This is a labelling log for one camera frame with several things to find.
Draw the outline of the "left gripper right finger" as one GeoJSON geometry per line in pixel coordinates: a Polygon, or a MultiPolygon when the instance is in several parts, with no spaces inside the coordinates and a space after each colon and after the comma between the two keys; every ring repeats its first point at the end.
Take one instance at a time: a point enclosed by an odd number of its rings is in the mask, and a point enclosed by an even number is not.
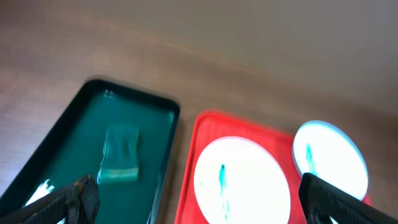
{"type": "Polygon", "coordinates": [[[298,191],[309,224],[397,224],[395,218],[363,203],[321,178],[304,173],[298,191]]]}

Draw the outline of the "black tray with green water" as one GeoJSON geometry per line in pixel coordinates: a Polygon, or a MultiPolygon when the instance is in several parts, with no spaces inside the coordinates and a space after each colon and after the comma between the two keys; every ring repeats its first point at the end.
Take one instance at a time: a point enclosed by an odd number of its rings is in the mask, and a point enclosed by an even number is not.
{"type": "Polygon", "coordinates": [[[112,124],[139,130],[139,176],[134,182],[101,184],[97,223],[156,223],[179,105],[101,79],[87,81],[1,196],[6,216],[46,194],[97,175],[105,134],[112,124]]]}

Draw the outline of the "light blue upper plate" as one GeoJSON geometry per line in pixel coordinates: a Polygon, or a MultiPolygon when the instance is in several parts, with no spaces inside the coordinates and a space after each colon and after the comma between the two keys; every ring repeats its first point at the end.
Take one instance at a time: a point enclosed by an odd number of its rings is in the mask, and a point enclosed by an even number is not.
{"type": "Polygon", "coordinates": [[[300,175],[311,173],[358,200],[368,191],[369,176],[358,147],[340,128],[312,120],[296,132],[292,158],[300,175]]]}

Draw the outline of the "white plate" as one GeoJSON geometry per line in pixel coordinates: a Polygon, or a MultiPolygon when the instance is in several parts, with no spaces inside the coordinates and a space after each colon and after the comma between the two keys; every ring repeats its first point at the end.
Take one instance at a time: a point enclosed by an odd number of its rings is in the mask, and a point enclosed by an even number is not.
{"type": "Polygon", "coordinates": [[[258,143],[228,136],[207,145],[193,178],[208,223],[280,223],[290,217],[290,190],[278,162],[258,143]]]}

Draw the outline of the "green sponge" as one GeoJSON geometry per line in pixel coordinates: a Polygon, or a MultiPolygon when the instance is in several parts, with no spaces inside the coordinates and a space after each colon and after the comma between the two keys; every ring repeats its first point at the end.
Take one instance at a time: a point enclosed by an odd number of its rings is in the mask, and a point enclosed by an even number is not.
{"type": "Polygon", "coordinates": [[[97,183],[113,184],[138,180],[138,139],[139,128],[137,126],[112,124],[107,128],[97,183]]]}

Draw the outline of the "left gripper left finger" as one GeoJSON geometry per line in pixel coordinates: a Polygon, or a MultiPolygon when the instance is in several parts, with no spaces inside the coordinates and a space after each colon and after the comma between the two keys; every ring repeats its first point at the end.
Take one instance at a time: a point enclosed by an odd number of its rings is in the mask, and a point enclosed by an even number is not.
{"type": "Polygon", "coordinates": [[[1,223],[87,223],[96,221],[100,208],[98,185],[91,174],[56,190],[15,212],[1,217],[1,223]]]}

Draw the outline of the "red plastic tray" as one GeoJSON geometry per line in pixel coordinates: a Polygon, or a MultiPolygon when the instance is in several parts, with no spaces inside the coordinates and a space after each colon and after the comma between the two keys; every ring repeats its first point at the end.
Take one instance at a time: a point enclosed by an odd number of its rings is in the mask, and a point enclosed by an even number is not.
{"type": "Polygon", "coordinates": [[[185,168],[175,223],[207,223],[194,194],[193,176],[200,153],[213,140],[226,136],[247,138],[264,147],[279,163],[287,178],[290,190],[289,223],[305,223],[299,202],[300,177],[292,159],[293,136],[270,126],[254,123],[217,110],[200,113],[193,134],[185,168]]]}

